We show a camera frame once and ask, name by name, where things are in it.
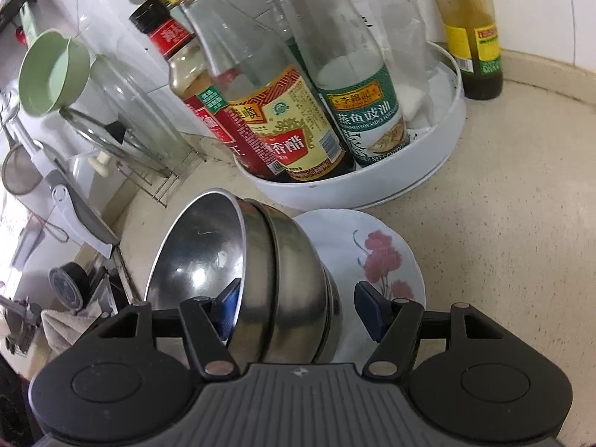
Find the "metal lid rack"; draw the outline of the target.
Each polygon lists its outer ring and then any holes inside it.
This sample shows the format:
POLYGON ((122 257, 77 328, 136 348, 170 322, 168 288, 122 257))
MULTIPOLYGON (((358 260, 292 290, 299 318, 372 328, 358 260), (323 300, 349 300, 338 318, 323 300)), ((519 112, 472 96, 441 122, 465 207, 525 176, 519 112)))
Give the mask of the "metal lid rack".
POLYGON ((115 158, 118 172, 164 208, 192 172, 205 162, 204 156, 193 148, 182 159, 168 161, 144 144, 129 139, 124 143, 124 158, 115 158))

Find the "green yellow label oil bottle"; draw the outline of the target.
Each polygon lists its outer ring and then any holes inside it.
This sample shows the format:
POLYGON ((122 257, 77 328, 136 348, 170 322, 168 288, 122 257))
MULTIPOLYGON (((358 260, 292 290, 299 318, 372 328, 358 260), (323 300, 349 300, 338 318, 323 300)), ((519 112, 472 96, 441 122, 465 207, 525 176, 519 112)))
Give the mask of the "green yellow label oil bottle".
POLYGON ((493 0, 435 0, 447 50, 456 60, 465 95, 492 100, 503 87, 499 34, 493 0))

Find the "glass pot lid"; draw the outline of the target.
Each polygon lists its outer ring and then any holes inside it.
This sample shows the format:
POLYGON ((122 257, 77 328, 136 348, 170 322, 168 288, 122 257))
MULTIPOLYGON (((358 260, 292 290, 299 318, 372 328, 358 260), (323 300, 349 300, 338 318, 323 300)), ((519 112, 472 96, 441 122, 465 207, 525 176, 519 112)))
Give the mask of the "glass pot lid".
POLYGON ((104 54, 93 61, 90 78, 123 119, 129 129, 127 135, 156 161, 173 171, 193 152, 162 109, 104 54))

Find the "medium steel bowl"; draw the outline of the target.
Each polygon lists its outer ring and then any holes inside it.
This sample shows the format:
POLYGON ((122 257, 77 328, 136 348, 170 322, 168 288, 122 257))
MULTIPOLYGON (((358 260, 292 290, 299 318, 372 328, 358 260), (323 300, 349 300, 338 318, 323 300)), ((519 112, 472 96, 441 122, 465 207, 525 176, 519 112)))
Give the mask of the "medium steel bowl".
POLYGON ((266 352, 274 321, 277 262, 266 218, 253 203, 232 195, 240 224, 242 268, 240 295, 227 349, 240 370, 266 352))

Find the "red label soy sauce bottle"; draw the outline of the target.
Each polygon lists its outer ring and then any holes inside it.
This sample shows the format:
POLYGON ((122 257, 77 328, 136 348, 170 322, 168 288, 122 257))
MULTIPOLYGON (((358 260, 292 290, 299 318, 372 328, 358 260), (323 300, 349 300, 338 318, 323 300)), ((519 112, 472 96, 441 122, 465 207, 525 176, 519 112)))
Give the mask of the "red label soy sauce bottle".
POLYGON ((146 0, 129 20, 169 66, 172 92, 252 175, 281 182, 285 168, 213 86, 198 38, 170 13, 165 0, 146 0))

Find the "white rotating condiment rack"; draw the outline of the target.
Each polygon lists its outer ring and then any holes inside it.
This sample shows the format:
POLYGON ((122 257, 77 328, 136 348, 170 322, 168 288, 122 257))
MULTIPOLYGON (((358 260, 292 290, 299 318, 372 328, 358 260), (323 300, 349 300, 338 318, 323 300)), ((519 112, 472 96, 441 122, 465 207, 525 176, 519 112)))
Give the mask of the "white rotating condiment rack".
POLYGON ((228 0, 165 1, 182 10, 205 55, 212 84, 200 101, 224 101, 286 173, 283 182, 254 178, 275 203, 300 211, 369 208, 417 188, 453 153, 466 107, 451 58, 431 78, 430 104, 443 118, 409 129, 385 65, 316 97, 288 45, 228 0))

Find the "small steel bowl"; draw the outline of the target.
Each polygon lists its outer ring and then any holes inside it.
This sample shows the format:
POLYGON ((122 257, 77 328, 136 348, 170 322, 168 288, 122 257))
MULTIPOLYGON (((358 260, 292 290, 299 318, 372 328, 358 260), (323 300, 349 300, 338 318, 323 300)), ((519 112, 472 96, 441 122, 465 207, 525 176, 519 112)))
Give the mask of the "small steel bowl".
POLYGON ((342 305, 332 275, 304 230, 283 212, 251 201, 273 239, 277 290, 266 363, 331 362, 342 329, 342 305))

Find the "metal mesh strainer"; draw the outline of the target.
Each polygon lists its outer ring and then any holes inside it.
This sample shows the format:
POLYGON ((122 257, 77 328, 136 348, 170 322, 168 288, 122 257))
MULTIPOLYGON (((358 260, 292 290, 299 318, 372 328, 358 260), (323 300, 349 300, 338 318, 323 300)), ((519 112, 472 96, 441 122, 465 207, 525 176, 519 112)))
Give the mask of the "metal mesh strainer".
POLYGON ((43 180, 21 143, 14 144, 4 158, 1 180, 11 195, 20 197, 31 193, 43 180))

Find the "beige dish cloth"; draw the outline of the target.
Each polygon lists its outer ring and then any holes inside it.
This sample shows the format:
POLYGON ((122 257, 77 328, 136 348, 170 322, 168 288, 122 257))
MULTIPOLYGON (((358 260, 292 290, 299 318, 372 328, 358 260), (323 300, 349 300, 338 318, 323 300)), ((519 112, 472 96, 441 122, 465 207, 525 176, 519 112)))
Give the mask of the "beige dish cloth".
POLYGON ((47 344, 58 355, 72 347, 97 319, 55 310, 43 310, 40 318, 47 344))

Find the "large white floral plate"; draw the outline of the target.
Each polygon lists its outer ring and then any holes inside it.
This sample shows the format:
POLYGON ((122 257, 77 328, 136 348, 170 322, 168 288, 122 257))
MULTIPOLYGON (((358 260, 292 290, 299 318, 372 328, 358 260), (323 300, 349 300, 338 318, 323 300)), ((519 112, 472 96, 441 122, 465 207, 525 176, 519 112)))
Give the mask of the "large white floral plate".
POLYGON ((320 209, 302 213, 294 221, 332 275, 342 306, 342 329, 332 361, 361 368, 377 344, 356 313, 356 283, 366 280, 388 300, 407 298, 425 305, 420 267, 407 242, 367 213, 320 209))

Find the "white grey mandoline slicer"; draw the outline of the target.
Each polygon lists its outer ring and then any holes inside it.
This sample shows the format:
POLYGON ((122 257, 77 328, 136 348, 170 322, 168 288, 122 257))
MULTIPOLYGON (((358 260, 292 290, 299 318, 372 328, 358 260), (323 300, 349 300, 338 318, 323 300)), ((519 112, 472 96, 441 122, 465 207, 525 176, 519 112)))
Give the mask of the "white grey mandoline slicer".
POLYGON ((106 259, 111 259, 114 248, 119 244, 119 239, 111 228, 79 193, 78 187, 58 161, 45 148, 34 143, 19 118, 11 118, 8 124, 29 155, 30 162, 50 188, 54 208, 61 213, 71 233, 106 259))

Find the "black sink plug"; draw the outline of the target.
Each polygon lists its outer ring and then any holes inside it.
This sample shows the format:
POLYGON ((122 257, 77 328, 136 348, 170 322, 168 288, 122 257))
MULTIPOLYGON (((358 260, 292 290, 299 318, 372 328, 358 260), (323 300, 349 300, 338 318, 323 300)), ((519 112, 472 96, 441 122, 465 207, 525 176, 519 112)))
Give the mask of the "black sink plug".
POLYGON ((51 289, 60 303, 71 311, 83 310, 92 292, 88 273, 77 262, 53 267, 48 273, 51 289))

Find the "purple label seafood soy bottle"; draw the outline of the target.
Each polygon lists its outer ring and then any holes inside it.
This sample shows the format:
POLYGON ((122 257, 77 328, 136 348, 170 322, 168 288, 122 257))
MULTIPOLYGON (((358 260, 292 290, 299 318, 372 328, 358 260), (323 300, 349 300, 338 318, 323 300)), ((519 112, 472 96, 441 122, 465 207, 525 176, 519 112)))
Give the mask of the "purple label seafood soy bottle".
POLYGON ((305 67, 361 167, 409 144, 381 49, 351 0, 279 0, 305 67))

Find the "clear plastic bag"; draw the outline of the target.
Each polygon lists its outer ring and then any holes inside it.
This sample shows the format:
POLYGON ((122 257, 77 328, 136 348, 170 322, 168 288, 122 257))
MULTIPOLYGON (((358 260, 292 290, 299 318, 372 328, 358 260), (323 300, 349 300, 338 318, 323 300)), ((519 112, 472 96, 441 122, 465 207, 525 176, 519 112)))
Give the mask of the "clear plastic bag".
POLYGON ((428 84, 426 29, 417 0, 351 0, 379 44, 412 129, 437 124, 428 84))

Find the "large steel bowl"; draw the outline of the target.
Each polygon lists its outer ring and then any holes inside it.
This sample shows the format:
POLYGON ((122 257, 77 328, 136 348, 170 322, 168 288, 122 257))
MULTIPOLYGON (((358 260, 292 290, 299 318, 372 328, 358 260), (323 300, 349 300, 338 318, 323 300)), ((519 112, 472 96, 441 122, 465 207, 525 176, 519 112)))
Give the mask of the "large steel bowl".
POLYGON ((180 213, 156 254, 145 300, 156 310, 175 309, 184 300, 214 299, 240 278, 242 247, 232 195, 209 190, 180 213))

